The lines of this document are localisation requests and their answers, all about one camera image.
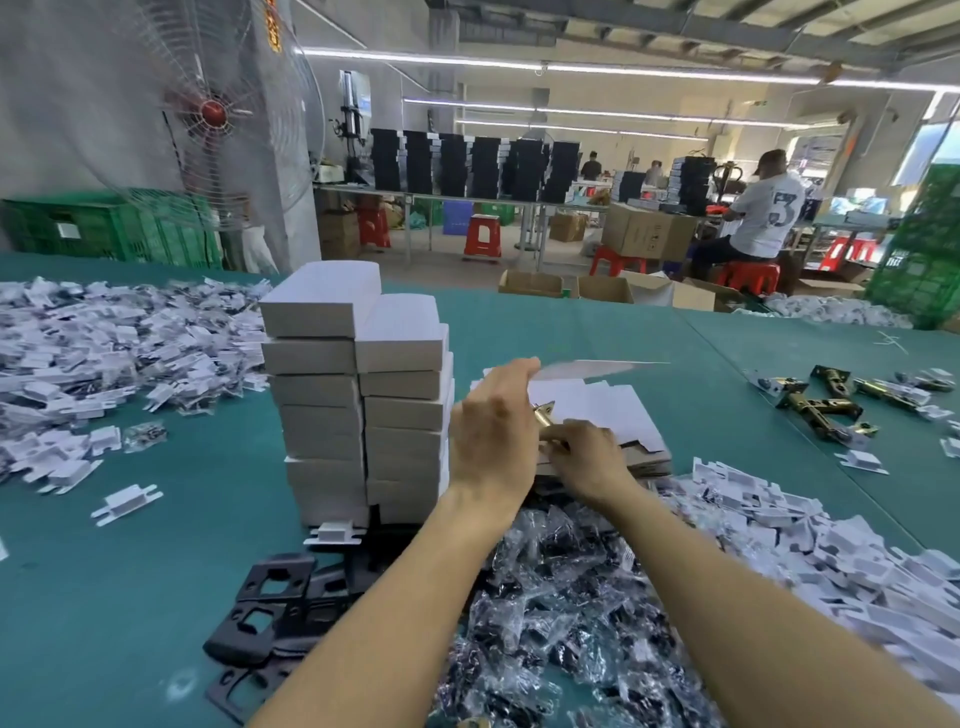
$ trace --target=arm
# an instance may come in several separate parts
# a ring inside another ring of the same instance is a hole
[[[251,728],[421,728],[470,586],[537,471],[537,359],[494,369],[450,417],[450,485],[420,533]]]
[[[960,725],[885,653],[675,517],[637,485],[608,430],[567,422],[542,436],[564,484],[634,550],[732,728]]]

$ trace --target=paper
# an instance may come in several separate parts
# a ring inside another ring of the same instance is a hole
[[[665,361],[614,361],[611,359],[574,359],[548,364],[534,375],[534,381],[551,379],[596,379],[630,372],[644,364],[667,364]]]

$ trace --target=door lock component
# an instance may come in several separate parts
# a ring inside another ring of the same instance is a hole
[[[827,390],[837,399],[848,399],[850,397],[850,387],[847,385],[850,372],[818,364],[810,372],[810,377],[821,379],[827,386]]]

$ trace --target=man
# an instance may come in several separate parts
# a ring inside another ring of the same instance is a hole
[[[603,165],[597,161],[597,153],[590,152],[590,161],[584,164],[584,168],[580,170],[580,176],[588,182],[596,182],[601,172],[603,172]]]
[[[630,545],[732,728],[960,725],[883,650],[674,516],[609,430],[540,430],[527,399],[539,369],[497,367],[454,406],[450,485],[433,513],[250,728],[422,728],[470,587],[533,485],[539,441],[569,492]]]
[[[706,280],[710,268],[732,260],[773,260],[783,247],[790,227],[804,206],[804,184],[786,171],[786,152],[772,149],[760,156],[755,174],[760,178],[748,186],[723,219],[742,220],[732,235],[701,241],[690,263],[690,275]]]
[[[654,159],[650,163],[650,169],[647,170],[646,176],[643,178],[644,184],[649,184],[651,187],[656,187],[660,183],[660,178],[663,176],[663,162],[659,159]]]

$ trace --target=red fan hub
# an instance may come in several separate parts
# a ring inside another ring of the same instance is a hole
[[[200,116],[214,129],[222,129],[227,125],[227,109],[219,101],[204,101],[200,106]]]

